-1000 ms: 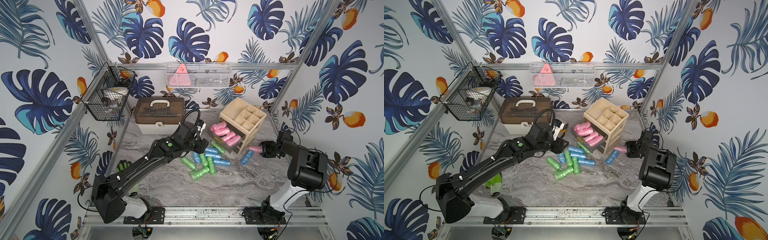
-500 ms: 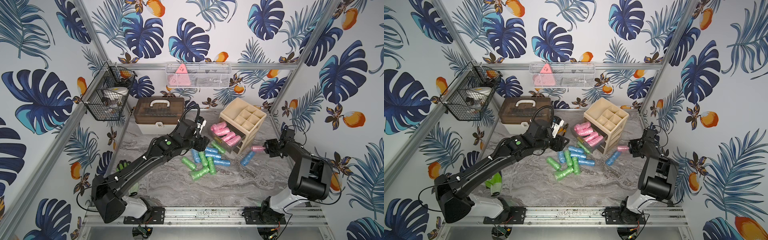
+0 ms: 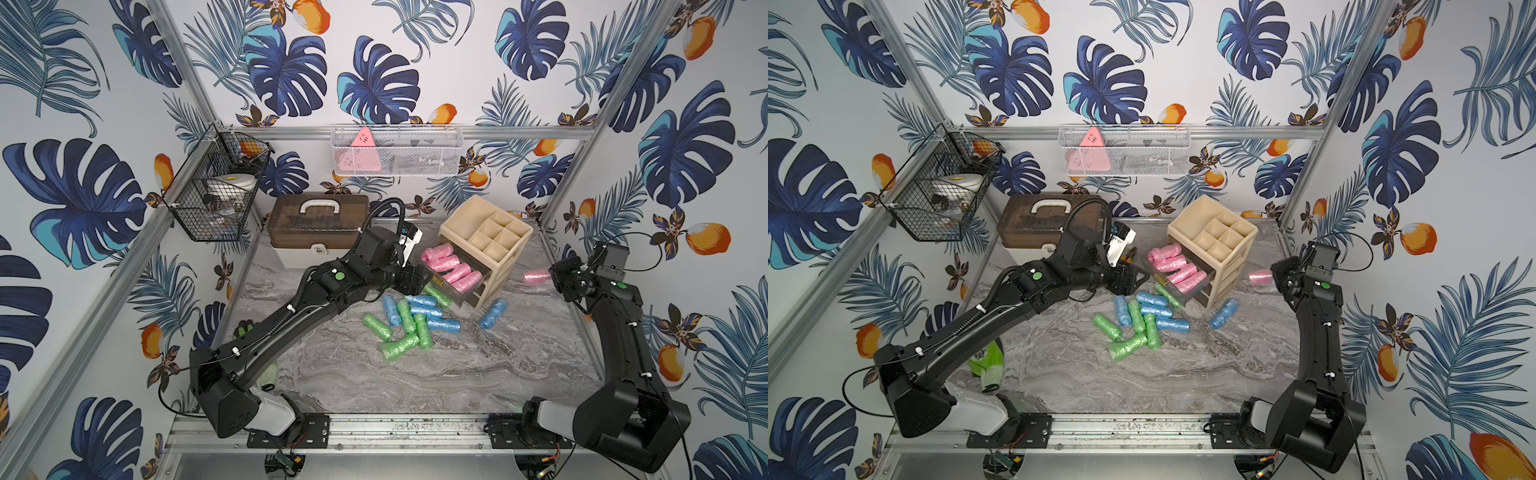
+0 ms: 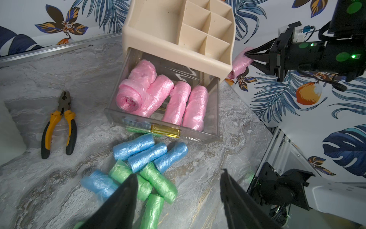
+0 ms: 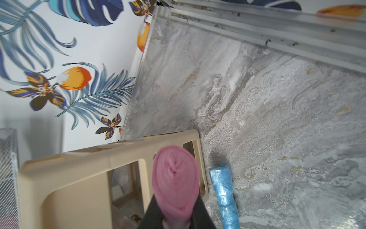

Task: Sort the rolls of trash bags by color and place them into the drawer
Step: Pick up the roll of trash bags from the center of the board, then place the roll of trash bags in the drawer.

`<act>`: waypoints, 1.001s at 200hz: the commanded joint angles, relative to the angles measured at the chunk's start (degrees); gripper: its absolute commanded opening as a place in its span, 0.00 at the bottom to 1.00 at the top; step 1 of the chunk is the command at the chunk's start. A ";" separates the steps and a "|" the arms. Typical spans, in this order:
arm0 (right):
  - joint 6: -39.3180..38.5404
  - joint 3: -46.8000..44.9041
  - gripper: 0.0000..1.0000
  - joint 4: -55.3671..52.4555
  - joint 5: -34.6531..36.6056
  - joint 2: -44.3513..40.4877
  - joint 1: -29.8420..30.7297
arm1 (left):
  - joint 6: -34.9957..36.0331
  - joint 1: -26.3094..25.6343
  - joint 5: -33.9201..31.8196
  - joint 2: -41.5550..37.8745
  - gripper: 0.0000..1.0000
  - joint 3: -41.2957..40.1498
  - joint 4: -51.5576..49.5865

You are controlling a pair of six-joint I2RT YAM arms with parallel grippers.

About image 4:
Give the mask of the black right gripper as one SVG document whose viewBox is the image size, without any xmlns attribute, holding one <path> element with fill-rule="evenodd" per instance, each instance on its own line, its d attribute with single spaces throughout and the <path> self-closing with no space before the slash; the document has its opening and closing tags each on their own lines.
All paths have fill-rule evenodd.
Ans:
<svg viewBox="0 0 366 229">
<path fill-rule="evenodd" d="M 254 60 L 251 65 L 282 82 L 287 71 L 300 74 L 310 72 L 337 73 L 347 82 L 364 74 L 366 70 L 366 38 L 341 35 L 324 36 L 317 42 L 294 43 L 293 29 L 287 29 L 277 39 L 245 52 Z"/>
</svg>

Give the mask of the pink roll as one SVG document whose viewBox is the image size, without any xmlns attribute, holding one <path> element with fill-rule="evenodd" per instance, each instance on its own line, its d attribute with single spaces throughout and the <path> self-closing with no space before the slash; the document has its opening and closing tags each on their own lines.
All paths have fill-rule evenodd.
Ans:
<svg viewBox="0 0 366 229">
<path fill-rule="evenodd" d="M 252 47 L 247 47 L 244 48 L 233 60 L 232 62 L 232 71 L 229 73 L 229 75 L 227 76 L 227 78 L 229 79 L 235 79 L 237 78 L 240 74 L 243 74 L 247 67 L 254 61 L 253 59 L 247 57 L 245 55 L 246 52 L 249 52 L 251 50 L 253 50 L 254 48 Z"/>
<path fill-rule="evenodd" d="M 147 98 L 147 89 L 156 77 L 155 66 L 148 60 L 141 60 L 118 86 L 117 106 L 126 112 L 140 109 Z"/>
<path fill-rule="evenodd" d="M 161 74 L 156 77 L 155 81 L 147 89 L 147 98 L 143 102 L 141 108 L 131 114 L 150 117 L 170 95 L 174 88 L 174 83 L 167 76 Z"/>
<path fill-rule="evenodd" d="M 193 130 L 203 131 L 207 103 L 207 88 L 201 85 L 194 87 L 188 99 L 182 126 Z"/>
<path fill-rule="evenodd" d="M 163 122 L 181 125 L 183 115 L 191 92 L 191 86 L 183 81 L 179 81 L 170 92 L 170 100 L 164 113 Z"/>
</svg>

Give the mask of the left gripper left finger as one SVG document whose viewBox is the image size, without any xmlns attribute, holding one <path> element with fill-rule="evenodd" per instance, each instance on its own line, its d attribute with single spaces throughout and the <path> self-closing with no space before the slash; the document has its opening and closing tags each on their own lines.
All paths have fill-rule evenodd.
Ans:
<svg viewBox="0 0 366 229">
<path fill-rule="evenodd" d="M 131 174 L 118 189 L 77 229 L 131 229 L 137 204 L 138 179 Z"/>
</svg>

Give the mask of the beige drawer organizer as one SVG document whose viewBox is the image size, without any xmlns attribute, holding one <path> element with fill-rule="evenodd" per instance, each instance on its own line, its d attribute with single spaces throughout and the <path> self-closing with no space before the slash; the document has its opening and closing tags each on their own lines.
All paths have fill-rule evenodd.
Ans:
<svg viewBox="0 0 366 229">
<path fill-rule="evenodd" d="M 210 1 L 131 1 L 122 29 L 123 55 L 133 48 L 224 81 L 235 41 L 232 7 Z"/>
</svg>

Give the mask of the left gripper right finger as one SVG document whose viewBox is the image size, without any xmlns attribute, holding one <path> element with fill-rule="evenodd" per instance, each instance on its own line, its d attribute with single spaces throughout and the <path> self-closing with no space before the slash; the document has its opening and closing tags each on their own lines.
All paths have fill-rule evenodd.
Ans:
<svg viewBox="0 0 366 229">
<path fill-rule="evenodd" d="M 259 208 L 226 169 L 220 177 L 220 197 L 229 229 L 281 228 Z"/>
</svg>

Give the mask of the clear top drawer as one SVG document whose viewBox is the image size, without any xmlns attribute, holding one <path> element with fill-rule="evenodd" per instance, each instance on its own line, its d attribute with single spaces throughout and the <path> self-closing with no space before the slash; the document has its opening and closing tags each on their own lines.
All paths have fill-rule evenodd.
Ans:
<svg viewBox="0 0 366 229">
<path fill-rule="evenodd" d="M 166 98 L 163 104 L 152 114 L 151 117 L 141 117 L 129 114 L 117 106 L 116 96 L 119 84 L 122 80 L 128 78 L 131 70 L 134 69 L 141 60 L 150 61 L 155 66 L 158 75 L 164 74 L 174 83 L 184 81 L 192 88 L 198 85 L 205 86 L 207 88 L 208 104 L 204 118 L 203 131 L 163 122 L 162 119 L 166 106 L 170 100 L 169 98 Z M 122 127 L 146 129 L 158 136 L 168 136 L 184 141 L 197 142 L 199 144 L 211 143 L 219 140 L 220 138 L 219 84 L 220 80 L 217 77 L 134 48 L 129 48 L 124 59 L 122 71 L 104 113 L 107 116 L 108 121 L 114 126 L 118 125 Z"/>
</svg>

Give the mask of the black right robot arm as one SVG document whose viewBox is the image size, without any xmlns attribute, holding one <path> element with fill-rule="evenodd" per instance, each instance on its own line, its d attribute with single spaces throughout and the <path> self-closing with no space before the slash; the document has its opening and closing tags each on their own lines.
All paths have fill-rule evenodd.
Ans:
<svg viewBox="0 0 366 229">
<path fill-rule="evenodd" d="M 366 223 L 365 1 L 245 1 L 255 21 L 249 105 L 315 170 L 311 208 Z"/>
</svg>

